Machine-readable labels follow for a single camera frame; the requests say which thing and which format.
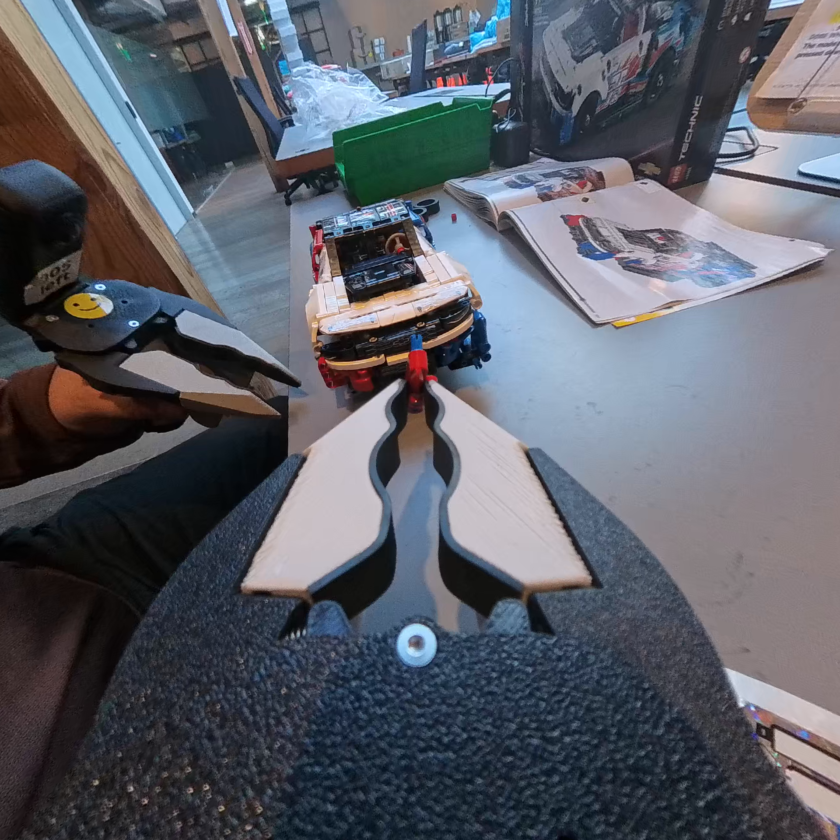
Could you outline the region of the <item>open instruction booklet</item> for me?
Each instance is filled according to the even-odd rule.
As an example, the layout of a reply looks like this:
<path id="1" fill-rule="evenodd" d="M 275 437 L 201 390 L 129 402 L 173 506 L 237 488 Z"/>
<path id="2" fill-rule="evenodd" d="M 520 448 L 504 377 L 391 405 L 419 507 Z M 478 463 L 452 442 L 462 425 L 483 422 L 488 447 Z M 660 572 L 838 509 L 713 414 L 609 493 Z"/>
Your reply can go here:
<path id="1" fill-rule="evenodd" d="M 731 225 L 615 157 L 539 157 L 444 188 L 498 231 L 513 228 L 595 324 L 729 298 L 831 253 Z"/>

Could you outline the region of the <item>clear plastic bag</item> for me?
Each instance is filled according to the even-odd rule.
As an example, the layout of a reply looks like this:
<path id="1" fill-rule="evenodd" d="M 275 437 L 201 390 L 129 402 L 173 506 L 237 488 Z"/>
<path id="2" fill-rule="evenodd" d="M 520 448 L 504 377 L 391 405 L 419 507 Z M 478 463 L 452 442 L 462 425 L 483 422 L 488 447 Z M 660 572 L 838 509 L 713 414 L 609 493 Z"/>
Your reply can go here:
<path id="1" fill-rule="evenodd" d="M 289 87 L 293 124 L 312 138 L 330 139 L 334 132 L 400 111 L 371 79 L 354 68 L 305 62 L 291 70 Z"/>

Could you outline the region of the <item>dark blue office chair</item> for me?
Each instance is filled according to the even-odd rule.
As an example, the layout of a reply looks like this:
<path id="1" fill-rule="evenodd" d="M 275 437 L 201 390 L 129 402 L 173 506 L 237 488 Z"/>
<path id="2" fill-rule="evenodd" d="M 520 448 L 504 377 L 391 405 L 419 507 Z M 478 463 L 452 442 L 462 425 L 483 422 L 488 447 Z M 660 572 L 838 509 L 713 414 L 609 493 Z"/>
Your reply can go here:
<path id="1" fill-rule="evenodd" d="M 254 115 L 253 118 L 247 117 L 247 120 L 249 120 L 248 125 L 252 129 L 252 134 L 255 136 L 262 159 L 266 164 L 269 177 L 274 185 L 270 171 L 276 159 L 276 152 L 278 151 L 284 131 L 294 126 L 294 124 L 292 124 L 291 118 L 280 119 L 271 111 L 257 85 L 251 79 L 233 76 L 231 77 L 231 81 L 241 104 L 247 106 Z M 301 181 L 294 182 L 291 190 L 282 195 L 286 205 L 289 206 L 291 205 L 292 196 L 301 187 L 305 186 L 317 194 L 324 194 L 337 187 L 339 181 L 340 176 L 334 160 L 333 167 L 327 170 L 311 171 L 307 175 L 304 175 Z"/>

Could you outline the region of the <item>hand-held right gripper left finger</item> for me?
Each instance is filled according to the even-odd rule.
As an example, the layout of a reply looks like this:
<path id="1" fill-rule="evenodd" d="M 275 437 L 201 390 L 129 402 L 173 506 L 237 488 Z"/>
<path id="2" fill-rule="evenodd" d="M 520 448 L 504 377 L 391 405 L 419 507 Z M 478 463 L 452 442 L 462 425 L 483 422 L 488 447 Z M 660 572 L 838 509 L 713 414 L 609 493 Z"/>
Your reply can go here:
<path id="1" fill-rule="evenodd" d="M 357 616 L 385 593 L 396 570 L 387 486 L 402 431 L 403 382 L 395 381 L 305 450 L 243 594 L 336 602 Z"/>

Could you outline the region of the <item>red beam assembly blue pins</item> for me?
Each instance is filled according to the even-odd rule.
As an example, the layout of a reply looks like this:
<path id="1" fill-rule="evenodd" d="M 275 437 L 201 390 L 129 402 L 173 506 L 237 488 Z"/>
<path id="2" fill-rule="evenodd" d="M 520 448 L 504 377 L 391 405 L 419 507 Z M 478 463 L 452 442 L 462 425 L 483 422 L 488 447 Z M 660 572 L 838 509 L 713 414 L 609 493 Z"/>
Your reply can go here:
<path id="1" fill-rule="evenodd" d="M 411 336 L 406 363 L 406 394 L 409 413 L 421 413 L 425 409 L 426 386 L 437 382 L 436 375 L 430 370 L 424 340 L 419 333 Z"/>

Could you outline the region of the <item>person's left forearm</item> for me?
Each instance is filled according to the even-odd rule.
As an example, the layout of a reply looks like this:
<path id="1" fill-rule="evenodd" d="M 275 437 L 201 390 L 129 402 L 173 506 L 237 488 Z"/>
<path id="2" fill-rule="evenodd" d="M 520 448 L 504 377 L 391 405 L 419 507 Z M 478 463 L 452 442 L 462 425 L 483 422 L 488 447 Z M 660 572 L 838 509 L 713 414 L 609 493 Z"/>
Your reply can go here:
<path id="1" fill-rule="evenodd" d="M 49 407 L 55 364 L 1 382 L 1 488 L 17 487 L 74 466 L 79 440 Z"/>

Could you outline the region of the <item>wooden plank furniture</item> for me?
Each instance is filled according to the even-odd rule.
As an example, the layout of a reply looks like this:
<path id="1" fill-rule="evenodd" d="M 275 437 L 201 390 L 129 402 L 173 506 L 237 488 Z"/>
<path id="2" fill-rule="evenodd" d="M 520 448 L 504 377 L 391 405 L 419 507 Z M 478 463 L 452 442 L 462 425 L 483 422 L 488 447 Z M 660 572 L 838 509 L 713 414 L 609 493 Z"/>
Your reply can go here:
<path id="1" fill-rule="evenodd" d="M 35 159 L 87 195 L 82 270 L 222 309 L 22 2 L 2 2 L 2 165 Z"/>

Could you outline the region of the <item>shiny sticker sheet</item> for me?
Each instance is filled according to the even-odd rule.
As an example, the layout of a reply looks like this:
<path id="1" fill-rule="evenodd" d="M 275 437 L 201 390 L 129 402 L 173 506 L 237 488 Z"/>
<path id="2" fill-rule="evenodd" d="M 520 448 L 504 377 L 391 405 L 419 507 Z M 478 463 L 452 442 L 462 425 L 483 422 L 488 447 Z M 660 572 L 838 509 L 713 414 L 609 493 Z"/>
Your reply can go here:
<path id="1" fill-rule="evenodd" d="M 753 738 L 788 787 L 839 838 L 839 716 L 790 692 L 727 668 Z"/>

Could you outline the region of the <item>black tumbler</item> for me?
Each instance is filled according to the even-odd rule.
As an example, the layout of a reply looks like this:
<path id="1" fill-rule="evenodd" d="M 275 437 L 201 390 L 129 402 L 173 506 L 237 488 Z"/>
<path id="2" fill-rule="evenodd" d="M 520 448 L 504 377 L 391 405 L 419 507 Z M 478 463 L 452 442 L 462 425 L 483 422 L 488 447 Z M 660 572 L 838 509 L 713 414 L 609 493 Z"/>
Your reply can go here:
<path id="1" fill-rule="evenodd" d="M 490 162 L 501 169 L 525 165 L 530 158 L 530 124 L 504 118 L 490 131 Z"/>

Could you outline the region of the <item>grey desk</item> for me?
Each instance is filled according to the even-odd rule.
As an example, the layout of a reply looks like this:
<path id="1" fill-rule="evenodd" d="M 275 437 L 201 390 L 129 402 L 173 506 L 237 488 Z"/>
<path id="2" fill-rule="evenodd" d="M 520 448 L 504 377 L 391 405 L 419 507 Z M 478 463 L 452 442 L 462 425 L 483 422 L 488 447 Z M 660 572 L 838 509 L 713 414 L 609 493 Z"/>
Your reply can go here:
<path id="1" fill-rule="evenodd" d="M 838 198 L 728 175 L 679 194 L 833 252 L 736 297 L 597 328 L 514 231 L 436 185 L 416 197 L 440 202 L 429 226 L 474 278 L 492 352 L 441 381 L 636 533 L 725 666 L 838 713 Z"/>

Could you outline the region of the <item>green plastic bin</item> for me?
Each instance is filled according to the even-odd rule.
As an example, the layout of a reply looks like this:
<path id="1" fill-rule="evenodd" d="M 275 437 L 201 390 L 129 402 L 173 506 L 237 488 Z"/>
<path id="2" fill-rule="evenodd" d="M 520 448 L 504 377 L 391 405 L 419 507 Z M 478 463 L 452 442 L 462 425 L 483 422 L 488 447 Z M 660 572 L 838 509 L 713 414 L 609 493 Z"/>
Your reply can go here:
<path id="1" fill-rule="evenodd" d="M 492 98 L 433 101 L 332 134 L 334 163 L 362 206 L 490 167 Z"/>

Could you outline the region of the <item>person's left hand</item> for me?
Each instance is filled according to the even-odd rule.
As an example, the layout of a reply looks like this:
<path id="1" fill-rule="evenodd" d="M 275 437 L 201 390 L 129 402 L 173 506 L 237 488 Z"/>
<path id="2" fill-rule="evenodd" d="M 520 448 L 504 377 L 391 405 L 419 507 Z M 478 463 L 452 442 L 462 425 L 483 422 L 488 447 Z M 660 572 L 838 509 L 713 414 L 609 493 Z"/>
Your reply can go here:
<path id="1" fill-rule="evenodd" d="M 50 378 L 48 406 L 57 423 L 82 436 L 169 432 L 189 418 L 186 409 L 155 396 L 101 392 L 79 374 L 57 366 Z"/>

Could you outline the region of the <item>toy race car model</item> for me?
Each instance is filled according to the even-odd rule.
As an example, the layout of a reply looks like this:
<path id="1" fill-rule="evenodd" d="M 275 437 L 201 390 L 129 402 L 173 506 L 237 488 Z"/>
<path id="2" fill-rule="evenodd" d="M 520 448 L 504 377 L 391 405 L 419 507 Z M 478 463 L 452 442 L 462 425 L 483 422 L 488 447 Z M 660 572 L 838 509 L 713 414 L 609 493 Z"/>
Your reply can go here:
<path id="1" fill-rule="evenodd" d="M 324 217 L 309 227 L 311 349 L 332 391 L 370 393 L 406 373 L 410 339 L 429 367 L 480 369 L 491 359 L 482 298 L 467 268 L 434 246 L 401 198 Z"/>

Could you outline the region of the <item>toy car box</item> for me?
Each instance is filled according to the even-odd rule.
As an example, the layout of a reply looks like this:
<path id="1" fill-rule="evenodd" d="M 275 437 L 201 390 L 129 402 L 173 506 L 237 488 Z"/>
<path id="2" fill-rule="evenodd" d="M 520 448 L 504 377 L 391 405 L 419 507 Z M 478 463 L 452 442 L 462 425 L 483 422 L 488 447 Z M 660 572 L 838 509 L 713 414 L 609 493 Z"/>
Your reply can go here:
<path id="1" fill-rule="evenodd" d="M 531 152 L 615 157 L 670 189 L 716 167 L 769 1 L 511 2 Z"/>

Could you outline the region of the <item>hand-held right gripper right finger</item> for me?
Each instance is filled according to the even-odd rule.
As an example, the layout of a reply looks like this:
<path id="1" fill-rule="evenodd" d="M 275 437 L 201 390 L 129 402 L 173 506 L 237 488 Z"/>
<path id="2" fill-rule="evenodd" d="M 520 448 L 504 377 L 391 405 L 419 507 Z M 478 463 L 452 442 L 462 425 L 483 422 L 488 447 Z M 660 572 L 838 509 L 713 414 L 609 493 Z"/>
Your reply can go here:
<path id="1" fill-rule="evenodd" d="M 485 617 L 500 601 L 591 589 L 593 573 L 529 447 L 438 382 L 426 384 L 425 409 L 445 484 L 438 566 L 446 587 Z"/>

